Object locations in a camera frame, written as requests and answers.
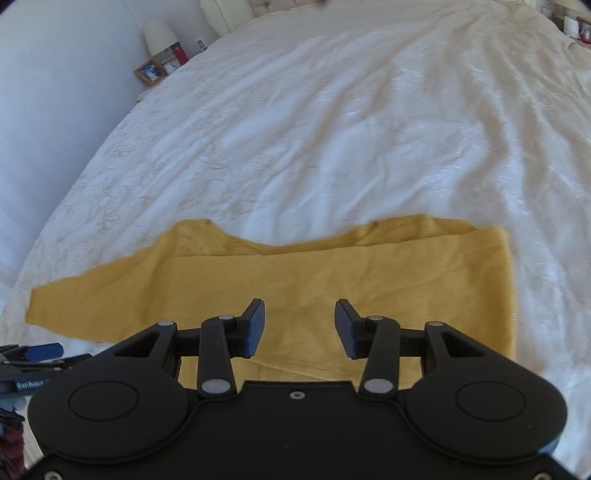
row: yellow sweater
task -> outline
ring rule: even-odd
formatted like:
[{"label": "yellow sweater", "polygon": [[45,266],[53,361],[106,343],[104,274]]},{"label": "yellow sweater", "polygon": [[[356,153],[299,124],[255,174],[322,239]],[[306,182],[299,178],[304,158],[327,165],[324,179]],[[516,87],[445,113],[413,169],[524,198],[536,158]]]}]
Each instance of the yellow sweater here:
[{"label": "yellow sweater", "polygon": [[[352,380],[335,331],[337,299],[362,316],[380,314],[403,328],[442,320],[513,356],[517,305],[505,232],[426,215],[393,218],[334,238],[269,247],[232,237],[209,220],[185,220],[151,247],[80,277],[36,288],[27,322],[69,337],[118,342],[159,322],[196,327],[239,315],[265,300],[267,325],[256,356],[234,359],[236,382]],[[402,359],[401,388],[420,378]],[[194,387],[196,361],[181,383]]]}]

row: white bedspread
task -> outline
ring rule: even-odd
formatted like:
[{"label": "white bedspread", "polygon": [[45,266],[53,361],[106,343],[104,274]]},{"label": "white bedspread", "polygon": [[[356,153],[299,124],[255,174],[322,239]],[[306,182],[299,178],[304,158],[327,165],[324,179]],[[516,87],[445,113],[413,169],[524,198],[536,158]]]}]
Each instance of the white bedspread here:
[{"label": "white bedspread", "polygon": [[590,91],[591,54],[526,6],[342,0],[257,19],[106,140],[31,251],[1,341],[98,348],[24,325],[30,289],[178,220],[267,244],[420,212],[498,224],[518,279],[518,360],[566,397],[556,457],[588,475]]}]

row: silver bolt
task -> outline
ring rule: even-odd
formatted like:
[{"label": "silver bolt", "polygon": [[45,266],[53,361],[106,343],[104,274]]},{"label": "silver bolt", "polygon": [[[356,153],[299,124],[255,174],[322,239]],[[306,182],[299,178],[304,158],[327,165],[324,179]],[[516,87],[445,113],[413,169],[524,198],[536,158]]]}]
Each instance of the silver bolt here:
[{"label": "silver bolt", "polygon": [[231,387],[230,382],[223,378],[212,378],[211,380],[206,380],[201,385],[203,391],[211,395],[221,395],[230,390]]},{"label": "silver bolt", "polygon": [[363,388],[369,393],[388,393],[394,388],[394,384],[385,378],[372,378],[363,384]]}]

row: electrical outlet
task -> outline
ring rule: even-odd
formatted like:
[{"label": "electrical outlet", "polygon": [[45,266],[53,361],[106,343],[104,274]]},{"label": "electrical outlet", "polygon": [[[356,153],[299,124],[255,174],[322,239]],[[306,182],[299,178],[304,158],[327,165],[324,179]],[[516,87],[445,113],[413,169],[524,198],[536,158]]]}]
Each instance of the electrical outlet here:
[{"label": "electrical outlet", "polygon": [[205,43],[205,40],[203,39],[203,37],[196,38],[195,43],[201,49],[201,51],[206,51],[209,48],[207,46],[207,44]]}]

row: wooden picture frame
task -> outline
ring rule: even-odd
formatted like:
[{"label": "wooden picture frame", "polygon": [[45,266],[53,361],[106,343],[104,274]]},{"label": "wooden picture frame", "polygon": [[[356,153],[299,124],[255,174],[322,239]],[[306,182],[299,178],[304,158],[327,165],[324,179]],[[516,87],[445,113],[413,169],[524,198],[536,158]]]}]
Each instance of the wooden picture frame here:
[{"label": "wooden picture frame", "polygon": [[134,73],[142,82],[149,86],[156,85],[167,76],[164,67],[154,59],[149,59],[146,63],[136,68]]}]

